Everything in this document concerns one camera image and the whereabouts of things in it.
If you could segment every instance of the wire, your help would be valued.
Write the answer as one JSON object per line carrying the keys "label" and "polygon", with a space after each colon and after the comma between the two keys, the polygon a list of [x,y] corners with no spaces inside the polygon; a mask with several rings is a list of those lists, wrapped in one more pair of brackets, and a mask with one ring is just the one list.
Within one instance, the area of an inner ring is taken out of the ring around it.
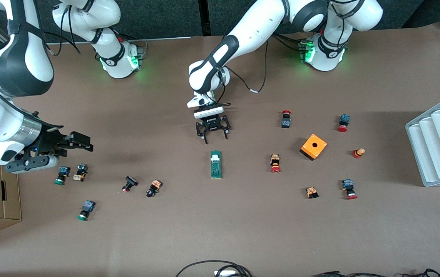
{"label": "wire", "polygon": [[279,33],[273,33],[274,36],[279,37],[281,39],[288,40],[289,42],[297,42],[299,43],[301,39],[293,39],[291,37],[285,37],[284,35],[280,35]]}
{"label": "wire", "polygon": [[55,56],[55,57],[57,57],[59,54],[61,54],[61,49],[63,47],[63,39],[62,39],[62,37],[63,37],[63,23],[64,23],[64,16],[66,13],[67,13],[67,8],[64,9],[63,16],[61,17],[61,30],[59,32],[59,50],[57,51],[56,54],[54,54],[54,52],[52,52],[50,47],[47,45],[49,52],[52,54],[52,56]]}
{"label": "wire", "polygon": [[299,52],[299,49],[295,49],[292,46],[286,44],[283,40],[279,39],[277,36],[273,35],[272,36],[274,39],[278,40],[281,44],[285,45],[286,47],[288,47],[289,49],[292,49],[293,51],[297,51]]}
{"label": "wire", "polygon": [[266,68],[268,66],[268,42],[269,42],[269,39],[266,40],[266,51],[264,52],[264,80],[263,80],[263,84],[261,85],[261,88],[258,91],[251,89],[248,86],[248,84],[246,83],[246,81],[239,74],[237,74],[237,72],[235,72],[231,68],[225,66],[225,68],[227,68],[228,70],[230,70],[231,73],[236,75],[244,83],[244,85],[246,85],[246,88],[248,88],[248,90],[252,91],[253,93],[259,93],[263,89],[264,84],[266,83],[266,72],[267,72]]}
{"label": "wire", "polygon": [[52,130],[52,131],[55,131],[55,130],[57,130],[57,129],[60,129],[60,128],[63,128],[63,127],[64,127],[63,125],[53,125],[53,124],[47,123],[47,122],[45,122],[45,121],[42,121],[40,118],[35,117],[33,114],[28,113],[28,112],[25,112],[24,110],[21,110],[19,107],[15,106],[13,103],[11,103],[10,101],[8,101],[8,100],[7,100],[5,97],[3,97],[1,94],[0,94],[0,98],[1,98],[1,100],[3,100],[3,102],[5,102],[7,105],[9,105],[11,108],[13,108],[14,110],[16,110],[16,111],[19,112],[20,114],[23,114],[24,116],[29,117],[30,119],[32,119],[32,120],[34,120],[34,121],[37,121],[38,123],[40,123],[40,124],[42,124],[42,125],[46,125],[46,126],[49,126],[50,128],[53,128],[54,130]]}
{"label": "wire", "polygon": [[225,33],[223,33],[223,37],[221,39],[224,39],[225,36],[227,35],[228,29],[230,28],[230,25],[232,24],[232,22],[234,21],[234,19],[239,15],[239,13],[251,2],[251,0],[247,0],[246,3],[244,3],[244,5],[237,10],[237,13],[232,16],[231,21],[228,23],[227,28],[225,28]]}
{"label": "wire", "polygon": [[61,37],[63,40],[65,40],[65,41],[67,41],[69,44],[71,44],[72,47],[74,47],[77,51],[79,50],[78,47],[76,46],[76,44],[72,43],[69,39],[65,38],[64,36],[60,36],[60,35],[58,35],[58,34],[56,34],[56,33],[51,33],[51,32],[46,32],[46,31],[44,31],[44,33],[45,33],[46,35],[54,35],[55,37]]}
{"label": "wire", "polygon": [[431,268],[427,268],[423,273],[416,274],[416,275],[409,275],[409,274],[399,274],[399,275],[401,275],[401,277],[431,277],[429,275],[429,273],[431,273],[431,272],[434,273],[435,275],[437,275],[437,277],[440,277],[440,274]]}
{"label": "wire", "polygon": [[[68,16],[68,17],[69,17],[69,32],[70,32],[70,34],[71,34],[72,44],[74,45],[74,47],[76,47],[76,43],[74,42],[74,36],[72,35],[71,8],[72,8],[72,6],[70,5],[70,6],[69,6],[69,16]],[[76,47],[76,51],[78,52],[78,54],[81,55],[81,52],[79,52],[78,47]]]}
{"label": "wire", "polygon": [[238,265],[236,263],[232,263],[229,261],[222,261],[222,260],[206,260],[206,261],[200,261],[200,262],[195,262],[195,263],[191,263],[187,266],[185,266],[183,269],[181,269],[181,271],[179,271],[179,273],[177,273],[176,277],[178,277],[179,275],[181,275],[181,273],[190,268],[191,266],[195,266],[195,265],[199,265],[199,264],[205,264],[205,263],[224,263],[224,264],[228,264],[226,266],[223,266],[222,268],[220,268],[218,270],[218,272],[216,272],[215,277],[219,277],[221,272],[227,268],[233,268],[234,270],[237,270],[239,273],[238,274],[234,274],[231,276],[239,276],[239,277],[252,277],[251,272],[246,269],[245,267]]}
{"label": "wire", "polygon": [[336,45],[337,49],[340,48],[340,41],[341,41],[341,38],[343,37],[343,33],[345,32],[345,20],[342,19],[342,21],[343,21],[343,27],[341,28],[341,35],[340,35],[340,38],[338,38],[338,44]]}

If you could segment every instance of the electrical component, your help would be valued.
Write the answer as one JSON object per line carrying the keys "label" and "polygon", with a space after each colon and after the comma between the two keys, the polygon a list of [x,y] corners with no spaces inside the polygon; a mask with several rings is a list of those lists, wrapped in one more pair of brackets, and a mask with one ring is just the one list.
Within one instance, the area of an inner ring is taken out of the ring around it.
{"label": "electrical component", "polygon": [[221,152],[218,150],[211,151],[211,179],[221,179]]}
{"label": "electrical component", "polygon": [[88,219],[88,216],[90,215],[90,212],[93,212],[95,205],[96,205],[95,202],[86,200],[83,206],[81,207],[82,211],[79,213],[78,219],[81,221],[86,221],[86,219]]}
{"label": "electrical component", "polygon": [[328,145],[318,136],[312,134],[311,137],[308,138],[306,143],[300,148],[300,153],[304,154],[309,160],[315,160],[323,151],[324,147]]}
{"label": "electrical component", "polygon": [[75,175],[73,175],[72,179],[75,181],[83,182],[86,178],[86,174],[88,174],[88,165],[87,164],[79,164],[78,171]]}
{"label": "electrical component", "polygon": [[343,186],[343,190],[346,191],[346,198],[348,200],[357,198],[357,195],[355,194],[355,191],[353,190],[353,180],[352,179],[345,179],[341,181],[341,185]]}
{"label": "electrical component", "polygon": [[354,158],[360,159],[360,158],[362,158],[364,153],[365,153],[365,149],[357,149],[352,152],[352,155]]}
{"label": "electrical component", "polygon": [[284,110],[282,114],[283,114],[283,119],[281,120],[281,127],[290,128],[290,125],[292,125],[292,119],[290,119],[290,114],[292,114],[292,112],[290,112],[289,110]]}
{"label": "electrical component", "polygon": [[348,130],[348,124],[350,124],[350,116],[347,114],[342,114],[340,116],[338,131],[344,133]]}
{"label": "electrical component", "polygon": [[69,172],[71,171],[71,168],[69,167],[60,167],[59,168],[59,175],[56,178],[56,180],[54,181],[54,184],[56,185],[64,185],[64,181],[66,179],[66,177],[69,176]]}
{"label": "electrical component", "polygon": [[314,187],[306,188],[306,193],[309,199],[319,197],[319,194],[317,193],[317,190]]}
{"label": "electrical component", "polygon": [[132,188],[133,186],[137,186],[138,182],[132,178],[127,176],[126,177],[126,185],[122,187],[122,191],[124,191],[124,193],[130,193],[130,188]]}
{"label": "electrical component", "polygon": [[276,173],[280,172],[280,155],[278,154],[271,154],[271,160],[269,162],[269,165],[271,165],[271,172]]}
{"label": "electrical component", "polygon": [[146,191],[146,197],[155,196],[155,194],[158,193],[158,191],[160,190],[161,187],[162,187],[162,182],[155,179],[153,182],[151,182],[151,186],[148,189],[148,191]]}

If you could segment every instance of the orange control box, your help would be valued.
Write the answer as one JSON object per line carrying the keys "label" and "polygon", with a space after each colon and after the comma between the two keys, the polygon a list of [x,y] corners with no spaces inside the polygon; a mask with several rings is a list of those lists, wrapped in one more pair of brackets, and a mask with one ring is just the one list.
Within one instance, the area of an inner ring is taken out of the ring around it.
{"label": "orange control box", "polygon": [[311,161],[313,161],[321,154],[326,145],[328,145],[326,142],[324,142],[318,136],[312,134],[306,143],[304,143],[304,145],[300,148],[300,153],[304,154]]}

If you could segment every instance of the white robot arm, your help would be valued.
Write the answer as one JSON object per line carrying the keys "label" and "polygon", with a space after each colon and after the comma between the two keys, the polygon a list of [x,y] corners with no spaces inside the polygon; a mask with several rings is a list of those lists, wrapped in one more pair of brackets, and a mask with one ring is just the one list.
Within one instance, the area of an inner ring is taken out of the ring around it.
{"label": "white robot arm", "polygon": [[307,39],[306,63],[320,71],[333,70],[343,58],[353,28],[370,30],[382,17],[377,0],[332,0],[323,34]]}
{"label": "white robot arm", "polygon": [[380,21],[382,8],[376,0],[257,0],[204,61],[189,66],[189,84],[195,97],[187,106],[200,107],[194,112],[195,118],[223,112],[213,91],[230,80],[224,68],[227,62],[259,48],[280,23],[289,21],[299,31],[310,32],[326,14],[324,34],[308,39],[306,58],[322,71],[332,70],[341,61],[353,28],[369,30]]}
{"label": "white robot arm", "polygon": [[35,1],[0,0],[0,9],[6,11],[9,33],[9,42],[0,46],[0,165],[21,173],[57,165],[57,157],[66,156],[65,149],[93,151],[89,137],[76,132],[62,135],[58,131],[62,126],[47,124],[12,103],[12,98],[49,90],[54,70]]}
{"label": "white robot arm", "polygon": [[107,28],[119,23],[121,11],[114,0],[63,0],[52,9],[59,28],[90,42],[100,56],[104,70],[114,78],[124,78],[140,70],[142,48],[119,42]]}
{"label": "white robot arm", "polygon": [[290,21],[305,32],[313,30],[323,21],[326,11],[326,0],[257,0],[206,60],[189,66],[189,84],[195,97],[187,106],[200,107],[194,117],[223,112],[222,105],[215,103],[213,91],[230,80],[230,73],[224,68],[227,62],[258,49],[283,21]]}

